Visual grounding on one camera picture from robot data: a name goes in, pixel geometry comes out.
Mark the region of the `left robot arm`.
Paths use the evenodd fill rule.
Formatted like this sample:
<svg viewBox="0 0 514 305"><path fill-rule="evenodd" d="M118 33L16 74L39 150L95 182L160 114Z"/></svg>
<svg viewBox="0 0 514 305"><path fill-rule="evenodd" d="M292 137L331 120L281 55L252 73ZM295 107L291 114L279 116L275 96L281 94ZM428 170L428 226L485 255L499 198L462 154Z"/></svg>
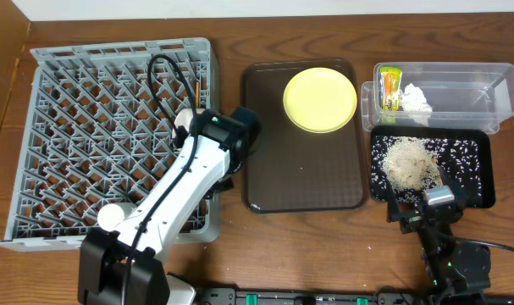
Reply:
<svg viewBox="0 0 514 305"><path fill-rule="evenodd" d="M193 135L143 202L110 203L80 247L81 304L192 304L196 288L165 273L172 246L201 200L231 187L262 129L257 114L207 109L191 121Z"/></svg>

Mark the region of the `dark brown serving tray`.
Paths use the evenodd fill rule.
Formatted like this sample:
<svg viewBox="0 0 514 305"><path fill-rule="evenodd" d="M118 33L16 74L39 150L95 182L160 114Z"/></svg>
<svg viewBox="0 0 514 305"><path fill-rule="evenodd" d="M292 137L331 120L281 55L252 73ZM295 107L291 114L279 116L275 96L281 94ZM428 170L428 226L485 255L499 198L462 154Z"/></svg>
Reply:
<svg viewBox="0 0 514 305"><path fill-rule="evenodd" d="M356 79L351 63L339 58L254 64L241 77L241 104L257 113L262 125L243 165L244 203L257 214L356 209L370 197L358 116L336 131L318 134L297 127L285 113L289 80L317 67Z"/></svg>

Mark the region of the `yellow green snack wrapper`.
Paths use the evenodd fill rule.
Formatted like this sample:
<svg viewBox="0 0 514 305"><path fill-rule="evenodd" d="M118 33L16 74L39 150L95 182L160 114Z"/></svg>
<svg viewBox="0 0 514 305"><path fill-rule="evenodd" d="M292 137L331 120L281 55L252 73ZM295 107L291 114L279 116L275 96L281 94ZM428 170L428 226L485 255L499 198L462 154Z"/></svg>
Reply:
<svg viewBox="0 0 514 305"><path fill-rule="evenodd" d="M380 85L383 96L382 107L385 111L397 111L401 100L401 78L403 71L397 67L384 66L379 69Z"/></svg>

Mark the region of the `black waste tray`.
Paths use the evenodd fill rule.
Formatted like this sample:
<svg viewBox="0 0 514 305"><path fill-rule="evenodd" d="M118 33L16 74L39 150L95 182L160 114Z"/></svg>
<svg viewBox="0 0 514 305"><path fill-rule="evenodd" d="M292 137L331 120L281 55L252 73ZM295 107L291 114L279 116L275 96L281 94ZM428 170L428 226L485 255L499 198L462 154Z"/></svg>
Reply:
<svg viewBox="0 0 514 305"><path fill-rule="evenodd" d="M386 125L371 131L370 189L375 200L386 200L383 162L388 150L404 138L424 145L428 154L465 191L469 208L491 208L495 205L490 142L484 132Z"/></svg>

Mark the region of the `rice food waste pile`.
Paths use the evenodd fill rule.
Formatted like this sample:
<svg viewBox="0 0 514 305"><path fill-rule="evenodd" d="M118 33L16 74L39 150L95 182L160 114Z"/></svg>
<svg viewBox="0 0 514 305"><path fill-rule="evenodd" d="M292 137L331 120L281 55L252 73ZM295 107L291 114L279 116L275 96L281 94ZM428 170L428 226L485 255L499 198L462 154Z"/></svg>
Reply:
<svg viewBox="0 0 514 305"><path fill-rule="evenodd" d="M397 137L384 155L382 170L395 191L423 191L443 185L438 160L423 139Z"/></svg>

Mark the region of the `yellow round plate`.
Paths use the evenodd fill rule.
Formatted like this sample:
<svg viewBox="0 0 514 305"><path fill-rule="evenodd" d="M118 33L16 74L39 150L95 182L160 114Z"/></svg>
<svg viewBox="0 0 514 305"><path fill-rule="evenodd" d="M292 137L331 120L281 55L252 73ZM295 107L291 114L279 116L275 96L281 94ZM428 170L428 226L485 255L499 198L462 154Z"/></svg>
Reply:
<svg viewBox="0 0 514 305"><path fill-rule="evenodd" d="M287 117L298 128L330 133L347 125L357 107L352 82L335 69L304 69L293 76L283 93Z"/></svg>

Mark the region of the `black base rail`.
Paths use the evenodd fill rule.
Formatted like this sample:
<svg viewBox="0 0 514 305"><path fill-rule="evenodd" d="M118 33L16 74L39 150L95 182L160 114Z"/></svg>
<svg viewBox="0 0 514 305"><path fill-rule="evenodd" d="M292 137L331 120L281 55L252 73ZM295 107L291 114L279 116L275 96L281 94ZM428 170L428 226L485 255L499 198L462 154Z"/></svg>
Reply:
<svg viewBox="0 0 514 305"><path fill-rule="evenodd" d="M423 304L498 304L514 305L514 297L473 295L416 296L385 286L369 293L328 293L303 291L245 291L235 288L205 288L197 294L194 305L423 305Z"/></svg>

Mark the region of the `white tissue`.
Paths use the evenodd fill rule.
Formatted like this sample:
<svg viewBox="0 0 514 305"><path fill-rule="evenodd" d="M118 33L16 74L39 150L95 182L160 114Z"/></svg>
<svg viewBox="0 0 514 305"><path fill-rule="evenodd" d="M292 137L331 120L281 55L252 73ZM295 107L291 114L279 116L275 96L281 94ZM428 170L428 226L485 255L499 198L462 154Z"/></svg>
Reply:
<svg viewBox="0 0 514 305"><path fill-rule="evenodd" d="M400 105L410 119L428 127L428 119L431 117L433 109L428 104L421 88L414 86L412 83L407 85L401 94Z"/></svg>

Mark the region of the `grey dishwasher rack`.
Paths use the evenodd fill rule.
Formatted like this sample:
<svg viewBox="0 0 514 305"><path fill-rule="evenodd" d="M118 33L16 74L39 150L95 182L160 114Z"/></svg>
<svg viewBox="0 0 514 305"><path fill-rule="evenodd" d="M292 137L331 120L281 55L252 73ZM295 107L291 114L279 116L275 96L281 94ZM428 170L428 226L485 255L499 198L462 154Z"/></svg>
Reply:
<svg viewBox="0 0 514 305"><path fill-rule="evenodd" d="M203 37L35 48L25 131L0 247L71 250L106 204L139 204L178 155L171 119L201 83L218 108Z"/></svg>

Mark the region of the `white paper cup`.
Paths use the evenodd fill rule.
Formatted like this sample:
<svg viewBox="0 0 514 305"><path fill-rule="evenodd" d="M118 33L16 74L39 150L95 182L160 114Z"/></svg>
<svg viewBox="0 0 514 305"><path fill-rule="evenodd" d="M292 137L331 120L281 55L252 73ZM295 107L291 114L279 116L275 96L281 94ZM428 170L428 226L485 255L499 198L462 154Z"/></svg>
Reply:
<svg viewBox="0 0 514 305"><path fill-rule="evenodd" d="M99 227L105 231L113 231L133 211L135 204L131 202L115 202L104 205L97 215Z"/></svg>

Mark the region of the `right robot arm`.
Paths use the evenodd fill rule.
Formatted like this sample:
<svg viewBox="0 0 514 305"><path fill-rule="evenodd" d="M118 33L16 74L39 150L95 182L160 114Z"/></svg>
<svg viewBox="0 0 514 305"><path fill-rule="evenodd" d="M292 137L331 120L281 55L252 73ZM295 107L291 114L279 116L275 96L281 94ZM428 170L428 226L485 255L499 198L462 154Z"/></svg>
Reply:
<svg viewBox="0 0 514 305"><path fill-rule="evenodd" d="M418 235L428 276L438 297L475 294L490 287L490 251L473 241L453 236L451 225L463 215L465 197L448 186L423 193L412 209L401 211L392 189L387 190L387 220L400 224L403 234Z"/></svg>

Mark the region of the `wooden chopstick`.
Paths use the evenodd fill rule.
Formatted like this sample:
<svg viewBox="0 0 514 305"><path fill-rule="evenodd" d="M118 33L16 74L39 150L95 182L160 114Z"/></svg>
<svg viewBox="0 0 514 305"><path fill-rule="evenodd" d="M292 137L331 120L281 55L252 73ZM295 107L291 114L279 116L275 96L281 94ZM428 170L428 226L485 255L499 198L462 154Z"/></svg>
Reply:
<svg viewBox="0 0 514 305"><path fill-rule="evenodd" d="M200 81L197 81L197 82L196 82L196 89L195 89L195 93L196 93L196 108L200 108L200 107L201 107L201 102L200 102L200 97L201 97L201 83L200 83Z"/></svg>

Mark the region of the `clear plastic waste bin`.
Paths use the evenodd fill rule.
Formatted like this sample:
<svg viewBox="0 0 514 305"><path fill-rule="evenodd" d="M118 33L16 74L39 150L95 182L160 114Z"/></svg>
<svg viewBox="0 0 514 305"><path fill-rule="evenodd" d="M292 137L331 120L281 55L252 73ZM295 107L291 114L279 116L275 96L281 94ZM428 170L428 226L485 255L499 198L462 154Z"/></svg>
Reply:
<svg viewBox="0 0 514 305"><path fill-rule="evenodd" d="M514 117L514 65L474 62L383 62L376 64L373 80L362 84L359 105L362 127L378 125L421 126L401 108L382 107L379 69L397 67L403 71L401 94L413 84L422 89L433 112L428 127L499 131L500 124Z"/></svg>

